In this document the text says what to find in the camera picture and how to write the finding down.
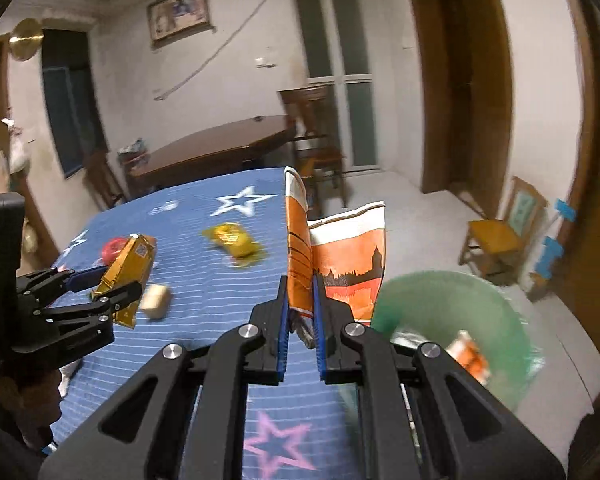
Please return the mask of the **person's left hand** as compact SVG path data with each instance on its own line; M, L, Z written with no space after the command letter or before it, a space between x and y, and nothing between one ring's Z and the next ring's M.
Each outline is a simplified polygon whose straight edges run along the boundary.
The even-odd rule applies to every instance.
M50 440L41 434L61 416L60 370L44 374L36 384L18 387L12 378L0 378L0 404L15 416L16 424L34 448L42 448Z

